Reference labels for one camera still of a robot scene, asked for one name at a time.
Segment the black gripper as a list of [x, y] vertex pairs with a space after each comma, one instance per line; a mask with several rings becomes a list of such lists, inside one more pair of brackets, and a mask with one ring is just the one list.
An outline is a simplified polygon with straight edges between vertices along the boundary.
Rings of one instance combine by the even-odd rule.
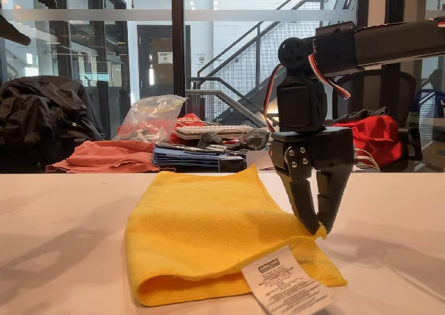
[[[272, 138], [271, 160], [275, 167], [289, 172], [294, 214], [310, 234], [317, 232], [318, 221], [331, 232], [350, 176], [350, 167], [335, 166], [354, 161], [352, 130], [326, 127], [306, 133], [275, 132]], [[318, 170], [318, 214], [309, 182], [312, 168]]]

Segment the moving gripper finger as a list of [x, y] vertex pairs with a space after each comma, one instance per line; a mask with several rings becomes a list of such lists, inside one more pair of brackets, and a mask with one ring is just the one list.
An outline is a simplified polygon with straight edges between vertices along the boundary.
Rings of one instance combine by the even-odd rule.
[[28, 46], [31, 43], [31, 39], [28, 36], [19, 32], [2, 15], [0, 16], [0, 37], [24, 46]]

